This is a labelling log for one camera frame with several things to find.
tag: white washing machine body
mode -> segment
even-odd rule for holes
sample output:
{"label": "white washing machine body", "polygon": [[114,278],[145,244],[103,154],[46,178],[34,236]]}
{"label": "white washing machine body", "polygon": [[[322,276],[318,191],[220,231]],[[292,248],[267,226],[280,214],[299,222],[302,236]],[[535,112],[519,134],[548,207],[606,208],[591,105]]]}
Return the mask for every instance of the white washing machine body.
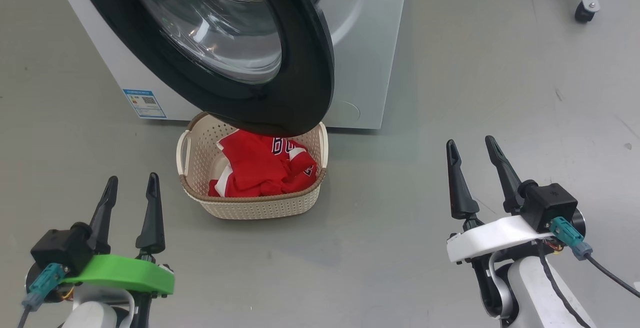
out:
{"label": "white washing machine body", "polygon": [[[130,50],[92,0],[68,0],[103,61],[144,119],[189,121],[202,111],[160,79]],[[318,0],[334,54],[334,91],[323,118],[331,127],[377,129],[382,125],[404,0]],[[299,82],[297,89],[306,89]],[[155,105],[137,104],[152,96]]]}

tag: blue and white sticker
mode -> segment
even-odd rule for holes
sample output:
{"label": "blue and white sticker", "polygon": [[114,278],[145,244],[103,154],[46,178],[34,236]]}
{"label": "blue and white sticker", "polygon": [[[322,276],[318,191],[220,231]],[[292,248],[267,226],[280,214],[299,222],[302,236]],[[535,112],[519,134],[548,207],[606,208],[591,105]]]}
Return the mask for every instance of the blue and white sticker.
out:
{"label": "blue and white sticker", "polygon": [[140,118],[167,118],[153,91],[122,89]]}

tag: washing machine door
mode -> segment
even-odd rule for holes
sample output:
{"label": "washing machine door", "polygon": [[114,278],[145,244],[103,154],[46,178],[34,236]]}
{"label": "washing machine door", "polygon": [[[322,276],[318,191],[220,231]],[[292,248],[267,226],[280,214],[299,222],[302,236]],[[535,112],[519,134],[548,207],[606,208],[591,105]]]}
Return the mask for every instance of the washing machine door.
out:
{"label": "washing machine door", "polygon": [[327,113],[331,35],[311,0],[91,0],[115,34],[199,109],[291,137]]}

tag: black cable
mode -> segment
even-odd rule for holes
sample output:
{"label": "black cable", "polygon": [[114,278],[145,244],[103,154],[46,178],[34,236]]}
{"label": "black cable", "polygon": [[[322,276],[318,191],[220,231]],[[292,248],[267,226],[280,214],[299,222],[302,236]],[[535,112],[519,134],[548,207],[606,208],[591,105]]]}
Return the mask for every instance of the black cable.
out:
{"label": "black cable", "polygon": [[24,308],[22,317],[20,318],[20,323],[18,323],[18,328],[25,328],[25,323],[27,322],[27,317],[29,317],[30,312],[32,312],[32,308],[27,305],[27,307]]}
{"label": "black cable", "polygon": [[640,291],[635,290],[633,287],[631,287],[631,285],[628,285],[627,283],[622,281],[622,279],[616,277],[614,273],[611,273],[610,271],[608,271],[605,267],[599,264],[598,260],[595,260],[594,257],[592,257],[591,253],[586,253],[584,257],[587,258],[587,260],[591,262],[592,265],[594,265],[597,269],[599,269],[602,273],[604,273],[606,277],[611,278],[618,285],[621,285],[622,288],[628,290],[629,292],[631,292],[631,294],[640,298]]}
{"label": "black cable", "polygon": [[555,292],[556,296],[560,298],[566,310],[569,311],[569,313],[575,318],[576,321],[578,321],[578,324],[580,324],[584,328],[590,328],[587,322],[585,322],[583,318],[580,316],[580,314],[576,312],[576,310],[574,309],[574,307],[571,306],[567,298],[565,298],[565,295],[562,294],[562,292],[560,291],[560,288],[558,287],[558,283],[556,283],[556,280],[553,274],[551,274],[551,269],[549,268],[547,258],[545,258],[545,246],[542,241],[537,241],[537,255],[538,257],[540,257],[540,263],[542,264],[542,269],[544,269],[544,275],[546,275],[546,278],[549,280],[549,282],[551,282],[551,287],[553,288],[553,291]]}

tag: clothes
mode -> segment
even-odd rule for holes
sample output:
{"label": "clothes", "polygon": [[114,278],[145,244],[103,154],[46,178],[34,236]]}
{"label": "clothes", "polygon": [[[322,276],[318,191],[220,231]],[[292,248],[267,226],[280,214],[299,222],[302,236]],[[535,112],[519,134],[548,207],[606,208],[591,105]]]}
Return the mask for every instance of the clothes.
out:
{"label": "clothes", "polygon": [[304,191],[316,181],[318,165],[292,139],[236,130],[217,146],[229,164],[219,179],[209,182],[211,197],[276,196]]}

